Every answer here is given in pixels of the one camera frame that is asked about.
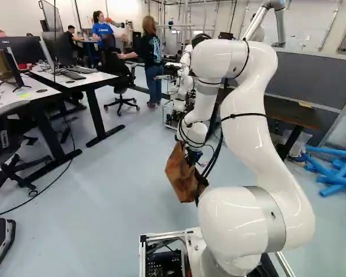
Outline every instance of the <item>standing desk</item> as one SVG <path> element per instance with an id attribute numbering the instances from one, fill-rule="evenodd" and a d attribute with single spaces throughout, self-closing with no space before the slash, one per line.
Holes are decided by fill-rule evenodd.
<path id="1" fill-rule="evenodd" d="M 95 68 L 97 65 L 97 61 L 99 60 L 99 57 L 96 57 L 92 55 L 92 50 L 91 47 L 93 45 L 97 45 L 97 40 L 96 39 L 86 39 L 86 40 L 75 40 L 76 43 L 81 43 L 83 46 L 87 49 L 88 56 L 90 57 L 90 61 L 92 66 Z"/>
<path id="2" fill-rule="evenodd" d="M 0 108 L 8 104 L 12 104 L 18 101 L 27 100 L 30 101 L 30 109 L 34 119 L 48 145 L 53 157 L 53 161 L 35 171 L 31 175 L 25 178 L 28 182 L 33 182 L 38 178 L 46 175 L 51 170 L 58 166 L 72 160 L 76 156 L 82 153 L 82 150 L 75 149 L 68 154 L 64 153 L 64 150 L 58 140 L 56 131 L 52 128 L 46 114 L 44 106 L 48 102 L 52 102 L 61 99 L 61 92 L 53 89 L 45 84 L 42 84 L 24 74 L 22 74 L 23 83 L 30 86 L 30 88 L 22 87 L 15 92 L 14 86 L 9 84 L 2 84 L 0 86 Z M 40 89 L 47 89 L 46 92 L 36 92 Z"/>
<path id="3" fill-rule="evenodd" d="M 49 87 L 55 88 L 58 91 L 63 93 L 72 93 L 76 91 L 85 91 L 87 95 L 87 101 L 89 104 L 89 109 L 91 112 L 93 125 L 97 136 L 86 143 L 87 147 L 92 147 L 95 144 L 101 142 L 107 137 L 112 136 L 116 132 L 125 128 L 125 125 L 118 125 L 111 130 L 105 131 L 103 119 L 101 117 L 99 103 L 97 102 L 95 90 L 106 85 L 114 85 L 115 78 L 118 78 L 116 75 L 111 75 L 104 72 L 96 72 L 90 74 L 81 74 L 86 77 L 83 80 L 74 80 L 73 83 L 67 83 L 68 81 L 73 81 L 72 79 L 65 77 L 63 75 L 55 76 L 47 73 L 41 69 L 39 65 L 32 68 L 31 77 L 40 81 L 41 83 L 48 85 Z"/>

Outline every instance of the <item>black desk leg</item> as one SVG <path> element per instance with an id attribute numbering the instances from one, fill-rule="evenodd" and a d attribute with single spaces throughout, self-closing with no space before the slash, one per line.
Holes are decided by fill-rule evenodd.
<path id="1" fill-rule="evenodd" d="M 82 150 L 76 149 L 68 154 L 65 154 L 62 146 L 60 145 L 58 141 L 57 133 L 51 127 L 50 121 L 46 117 L 42 108 L 41 107 L 33 108 L 33 113 L 37 121 L 37 124 L 39 125 L 39 129 L 44 139 L 46 140 L 46 143 L 51 151 L 51 154 L 54 160 L 51 163 L 48 163 L 44 167 L 40 168 L 39 170 L 35 171 L 31 175 L 27 176 L 25 180 L 28 182 L 33 182 L 37 180 L 38 178 L 49 173 L 51 170 L 72 160 L 73 158 L 77 157 L 78 155 L 82 153 Z"/>
<path id="2" fill-rule="evenodd" d="M 278 145 L 277 152 L 281 160 L 285 160 L 287 158 L 288 153 L 290 152 L 292 146 L 294 146 L 296 140 L 300 136 L 302 130 L 304 129 L 303 126 L 296 125 L 289 136 L 287 142 L 285 145 Z"/>
<path id="3" fill-rule="evenodd" d="M 99 107 L 99 103 L 97 102 L 95 90 L 94 89 L 88 90 L 86 91 L 86 94 L 87 94 L 88 106 L 90 108 L 90 112 L 91 112 L 91 116 L 93 120 L 93 125 L 95 126 L 95 131 L 97 134 L 97 137 L 95 137 L 94 139 L 86 143 L 87 147 L 92 147 L 95 144 L 106 139 L 107 137 L 110 137 L 116 132 L 124 129 L 125 125 L 118 125 L 117 127 L 114 127 L 113 129 L 105 132 L 104 123 L 101 117 L 100 107 Z"/>

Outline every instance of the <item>black office chair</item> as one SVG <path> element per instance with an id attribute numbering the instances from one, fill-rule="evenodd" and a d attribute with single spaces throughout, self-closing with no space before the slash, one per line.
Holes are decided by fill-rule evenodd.
<path id="1" fill-rule="evenodd" d="M 127 91 L 128 88 L 134 87 L 135 79 L 135 69 L 136 65 L 131 66 L 131 71 L 125 65 L 124 61 L 119 59 L 116 53 L 119 53 L 120 50 L 115 48 L 115 38 L 114 35 L 104 35 L 103 36 L 103 48 L 100 49 L 100 59 L 101 59 L 101 68 L 99 69 L 102 72 L 120 76 L 113 80 L 114 93 L 119 95 L 119 98 L 115 98 L 115 101 L 104 105 L 105 111 L 108 111 L 108 107 L 119 105 L 116 114 L 120 117 L 122 115 L 121 108 L 124 104 L 128 106 L 135 107 L 137 111 L 140 110 L 140 107 L 137 105 L 135 98 L 123 98 L 123 94 Z"/>
<path id="2" fill-rule="evenodd" d="M 0 188 L 7 179 L 17 181 L 21 188 L 28 188 L 28 196 L 33 197 L 38 194 L 36 186 L 19 177 L 16 172 L 37 166 L 43 162 L 51 161 L 51 156 L 45 156 L 41 159 L 28 163 L 20 163 L 21 158 L 16 154 L 21 147 L 21 143 L 28 139 L 24 133 L 28 132 L 32 127 L 26 126 L 26 122 L 17 119 L 8 119 L 9 115 L 17 114 L 26 107 L 29 101 L 19 101 L 0 108 Z"/>

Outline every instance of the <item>desk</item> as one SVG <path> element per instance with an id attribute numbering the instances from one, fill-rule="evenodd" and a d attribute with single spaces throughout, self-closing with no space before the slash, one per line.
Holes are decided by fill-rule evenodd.
<path id="1" fill-rule="evenodd" d="M 46 175 L 51 170 L 80 155 L 82 151 L 80 149 L 76 149 L 68 154 L 65 154 L 62 146 L 59 143 L 56 131 L 51 127 L 51 124 L 45 115 L 44 105 L 48 101 L 53 101 L 57 98 L 60 99 L 61 92 L 23 74 L 22 79 L 24 84 L 30 86 L 31 88 L 22 87 L 13 92 L 14 86 L 12 85 L 2 84 L 0 86 L 0 92 L 3 92 L 0 98 L 0 108 L 17 101 L 30 101 L 29 106 L 31 113 L 33 114 L 33 117 L 36 120 L 37 125 L 46 141 L 46 144 L 51 151 L 52 157 L 54 158 L 51 163 L 48 163 L 25 178 L 28 182 L 33 182 Z M 47 89 L 47 91 L 41 93 L 36 92 L 39 89 Z"/>
<path id="2" fill-rule="evenodd" d="M 97 137 L 86 143 L 87 147 L 92 147 L 100 141 L 110 137 L 116 132 L 124 129 L 125 125 L 119 125 L 109 131 L 105 131 L 103 119 L 101 117 L 99 103 L 95 95 L 95 90 L 106 85 L 113 85 L 113 79 L 117 78 L 116 75 L 111 75 L 104 72 L 96 72 L 90 74 L 80 74 L 86 79 L 74 81 L 73 83 L 66 83 L 70 81 L 68 77 L 56 76 L 54 81 L 54 75 L 44 72 L 39 65 L 35 66 L 32 71 L 32 77 L 40 81 L 41 83 L 55 88 L 63 93 L 71 93 L 74 91 L 85 91 L 87 95 L 87 101 L 89 104 L 93 125 Z"/>
<path id="3" fill-rule="evenodd" d="M 90 57 L 91 64 L 95 68 L 97 65 L 97 63 L 95 63 L 95 61 L 98 61 L 99 57 L 95 57 L 94 55 L 92 55 L 91 46 L 97 44 L 97 40 L 96 39 L 75 40 L 75 42 L 81 43 L 86 47 L 88 56 Z"/>
<path id="4" fill-rule="evenodd" d="M 216 117 L 220 104 L 232 90 L 233 88 L 226 90 L 223 88 L 219 89 L 213 113 L 210 118 L 208 137 L 211 136 L 216 129 Z M 297 102 L 265 95 L 264 108 L 265 114 L 268 118 L 274 118 L 276 120 L 281 120 L 295 125 L 286 144 L 277 144 L 276 146 L 277 152 L 282 160 L 286 159 L 292 146 L 294 146 L 304 128 L 313 130 L 320 130 L 321 128 L 321 120 L 317 116 L 315 110 L 313 108 L 303 107 Z"/>

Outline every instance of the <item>dell monitor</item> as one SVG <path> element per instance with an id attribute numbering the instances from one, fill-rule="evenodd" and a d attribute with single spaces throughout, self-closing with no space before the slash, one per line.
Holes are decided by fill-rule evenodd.
<path id="1" fill-rule="evenodd" d="M 40 47 L 39 36 L 7 36 L 0 38 L 0 49 L 10 47 L 17 64 L 38 63 L 45 60 L 45 55 Z"/>

